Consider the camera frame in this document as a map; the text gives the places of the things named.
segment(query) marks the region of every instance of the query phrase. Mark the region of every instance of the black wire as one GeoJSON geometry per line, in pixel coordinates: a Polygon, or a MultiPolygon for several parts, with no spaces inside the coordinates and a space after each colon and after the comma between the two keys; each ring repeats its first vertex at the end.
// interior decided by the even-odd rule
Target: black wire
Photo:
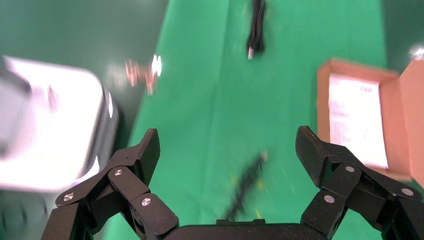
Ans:
{"type": "Polygon", "coordinates": [[[231,207],[228,209],[228,211],[225,214],[225,219],[229,221],[234,221],[236,218],[236,215],[238,211],[241,211],[244,213],[243,209],[243,200],[248,193],[248,191],[252,188],[252,186],[255,184],[256,180],[258,179],[261,171],[262,171],[262,165],[267,160],[267,157],[264,155],[260,155],[252,165],[250,165],[241,176],[240,184],[237,187],[237,190],[235,192],[235,198],[233,200],[233,203],[231,207]]]}
{"type": "Polygon", "coordinates": [[[257,53],[265,50],[263,25],[266,6],[265,0],[252,0],[253,16],[247,50],[252,49],[257,53]]]}

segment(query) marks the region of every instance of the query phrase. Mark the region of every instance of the green floor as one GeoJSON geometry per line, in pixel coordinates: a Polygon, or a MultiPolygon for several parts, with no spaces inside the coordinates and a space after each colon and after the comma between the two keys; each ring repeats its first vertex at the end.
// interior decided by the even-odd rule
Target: green floor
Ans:
{"type": "MultiPolygon", "coordinates": [[[[316,128],[316,70],[330,57],[386,66],[380,1],[269,0],[266,50],[248,61],[249,0],[174,0],[157,47],[162,76],[145,97],[130,145],[157,128],[151,190],[180,225],[214,224],[245,164],[267,150],[261,182],[239,221],[298,223],[317,192],[295,155],[300,125],[316,128]]],[[[378,239],[348,212],[334,239],[378,239]]],[[[121,218],[105,238],[137,239],[121,218]]]]}

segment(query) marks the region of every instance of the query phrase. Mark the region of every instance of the white paper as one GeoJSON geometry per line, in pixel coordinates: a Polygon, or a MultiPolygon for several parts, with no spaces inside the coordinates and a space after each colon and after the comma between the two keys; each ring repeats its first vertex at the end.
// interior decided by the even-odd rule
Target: white paper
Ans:
{"type": "Polygon", "coordinates": [[[379,83],[332,74],[330,142],[347,147],[364,165],[388,169],[379,83]]]}

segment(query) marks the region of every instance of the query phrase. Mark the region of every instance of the box lid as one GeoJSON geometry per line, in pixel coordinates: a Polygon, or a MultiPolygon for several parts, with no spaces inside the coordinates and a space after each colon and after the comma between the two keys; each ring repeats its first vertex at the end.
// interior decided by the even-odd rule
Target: box lid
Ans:
{"type": "Polygon", "coordinates": [[[332,74],[379,83],[382,130],[389,169],[368,167],[395,179],[411,180],[399,74],[339,59],[331,59],[320,67],[317,72],[317,134],[326,142],[330,142],[329,81],[332,74]]]}
{"type": "Polygon", "coordinates": [[[424,61],[413,60],[399,77],[410,171],[424,186],[424,61]]]}

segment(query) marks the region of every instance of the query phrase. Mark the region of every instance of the open cardboard box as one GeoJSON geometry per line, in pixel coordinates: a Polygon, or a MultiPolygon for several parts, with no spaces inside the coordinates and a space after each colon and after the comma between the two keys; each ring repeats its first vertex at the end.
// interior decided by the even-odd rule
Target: open cardboard box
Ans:
{"type": "Polygon", "coordinates": [[[344,145],[367,167],[401,181],[414,178],[424,186],[424,61],[412,61],[399,75],[331,59],[317,72],[316,104],[320,139],[340,145],[348,139],[344,145]],[[337,82],[348,86],[335,88],[337,82]],[[341,118],[334,117],[337,101],[344,109],[341,118]],[[369,131],[373,135],[367,139],[369,131]]]}

